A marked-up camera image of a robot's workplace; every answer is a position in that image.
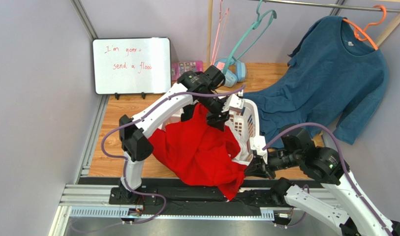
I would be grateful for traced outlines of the red t shirt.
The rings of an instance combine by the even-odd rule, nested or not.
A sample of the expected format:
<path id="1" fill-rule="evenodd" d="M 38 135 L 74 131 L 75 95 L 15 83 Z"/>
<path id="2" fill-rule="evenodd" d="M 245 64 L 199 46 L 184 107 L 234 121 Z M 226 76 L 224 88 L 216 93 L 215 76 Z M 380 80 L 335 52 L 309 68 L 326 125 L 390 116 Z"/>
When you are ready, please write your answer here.
<path id="1" fill-rule="evenodd" d="M 207 125 L 207 113 L 198 103 L 191 119 L 157 129 L 149 138 L 153 156 L 183 183 L 216 186 L 232 200 L 245 179 L 246 166 L 233 161 L 242 146 L 229 127 L 221 131 Z"/>

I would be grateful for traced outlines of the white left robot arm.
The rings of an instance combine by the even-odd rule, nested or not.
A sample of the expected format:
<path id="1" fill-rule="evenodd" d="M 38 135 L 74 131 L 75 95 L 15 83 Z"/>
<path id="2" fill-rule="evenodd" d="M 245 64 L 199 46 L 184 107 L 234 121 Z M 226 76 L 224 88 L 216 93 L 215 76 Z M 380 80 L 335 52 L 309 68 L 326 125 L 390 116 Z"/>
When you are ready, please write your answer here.
<path id="1" fill-rule="evenodd" d="M 151 106 L 131 118 L 126 115 L 120 118 L 116 130 L 122 144 L 124 168 L 119 188 L 126 201 L 134 195 L 142 195 L 137 188 L 142 183 L 144 160 L 154 150 L 148 138 L 177 111 L 199 102 L 208 111 L 206 124 L 220 131 L 225 130 L 225 123 L 229 120 L 225 107 L 227 96 L 214 92 L 224 81 L 223 72 L 213 65 L 204 72 L 185 72 Z"/>

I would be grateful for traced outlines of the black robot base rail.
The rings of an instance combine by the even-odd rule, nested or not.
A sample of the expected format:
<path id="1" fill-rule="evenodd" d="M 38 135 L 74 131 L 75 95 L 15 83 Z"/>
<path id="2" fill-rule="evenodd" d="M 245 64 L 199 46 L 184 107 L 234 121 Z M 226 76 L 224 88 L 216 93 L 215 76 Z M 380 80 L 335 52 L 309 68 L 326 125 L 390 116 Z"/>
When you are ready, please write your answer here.
<path id="1" fill-rule="evenodd" d="M 177 178 L 143 178 L 136 194 L 114 177 L 86 177 L 78 183 L 100 184 L 106 187 L 106 204 L 141 208 L 144 215 L 247 217 L 261 216 L 266 207 L 291 209 L 271 191 L 276 181 L 268 179 L 245 180 L 230 201 L 217 187 L 189 186 Z"/>

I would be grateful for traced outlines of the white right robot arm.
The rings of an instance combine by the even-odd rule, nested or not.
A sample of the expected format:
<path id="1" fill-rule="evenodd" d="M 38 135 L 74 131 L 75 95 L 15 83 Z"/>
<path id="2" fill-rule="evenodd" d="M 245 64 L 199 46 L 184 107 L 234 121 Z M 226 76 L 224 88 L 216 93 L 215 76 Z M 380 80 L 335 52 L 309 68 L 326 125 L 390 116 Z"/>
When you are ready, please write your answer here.
<path id="1" fill-rule="evenodd" d="M 305 124 L 288 125 L 279 132 L 283 148 L 269 151 L 262 136 L 248 140 L 253 158 L 247 176 L 274 179 L 275 172 L 299 167 L 338 201 L 332 206 L 286 178 L 278 178 L 266 197 L 275 205 L 299 208 L 340 236 L 400 236 L 400 222 L 384 216 L 358 185 L 339 149 L 318 147 Z"/>

